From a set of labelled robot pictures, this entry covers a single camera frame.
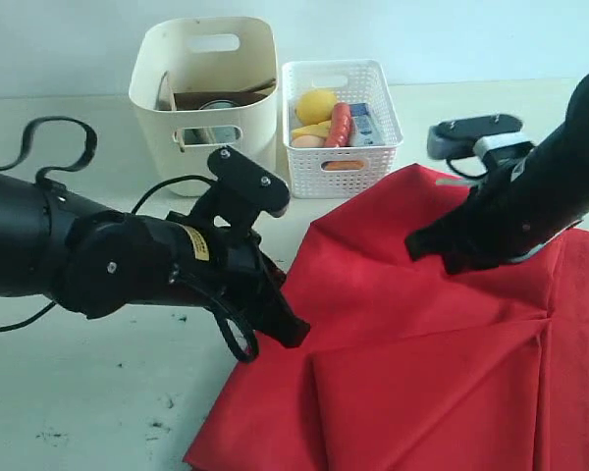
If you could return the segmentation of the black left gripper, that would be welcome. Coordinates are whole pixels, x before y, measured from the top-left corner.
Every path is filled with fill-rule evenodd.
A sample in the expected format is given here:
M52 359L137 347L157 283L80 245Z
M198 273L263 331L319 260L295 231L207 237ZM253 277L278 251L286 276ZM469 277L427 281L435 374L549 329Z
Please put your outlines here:
M302 345L310 325L293 313L281 293L280 269L261 250L258 232L248 229L239 235L236 225L217 227L211 218L175 211L166 220L186 230L193 266L182 273L194 290L214 295L210 310L237 361L248 364L257 358L254 330L285 348Z

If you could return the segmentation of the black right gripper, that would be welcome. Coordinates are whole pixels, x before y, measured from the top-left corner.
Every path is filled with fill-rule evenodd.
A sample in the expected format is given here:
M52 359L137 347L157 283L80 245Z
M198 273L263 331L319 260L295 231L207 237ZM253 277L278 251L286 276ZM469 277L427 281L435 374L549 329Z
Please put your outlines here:
M570 156L484 157L467 200L404 245L412 261L439 255L448 275L519 263L584 216L584 165Z

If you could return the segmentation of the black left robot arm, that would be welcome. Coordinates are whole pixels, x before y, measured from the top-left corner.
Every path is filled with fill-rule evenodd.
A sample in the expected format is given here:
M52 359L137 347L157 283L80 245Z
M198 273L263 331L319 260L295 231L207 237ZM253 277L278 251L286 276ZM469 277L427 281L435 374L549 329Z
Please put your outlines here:
M285 273L253 227L261 213L286 212L287 185L229 145L207 165L190 211L163 219L75 194L45 167L25 182L0 166L0 297L42 295L88 319L127 305L201 307L243 363L258 356L259 335L301 345L309 324L283 296Z

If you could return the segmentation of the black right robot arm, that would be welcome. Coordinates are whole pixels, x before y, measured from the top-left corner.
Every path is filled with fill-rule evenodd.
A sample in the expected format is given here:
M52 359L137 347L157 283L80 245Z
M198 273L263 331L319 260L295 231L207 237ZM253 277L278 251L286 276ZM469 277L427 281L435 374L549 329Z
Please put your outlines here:
M405 238L410 259L439 255L450 275L523 262L589 213L589 74L562 123L538 144L519 118L496 114L431 127L427 153L447 165L476 157L484 171L442 181L468 195Z

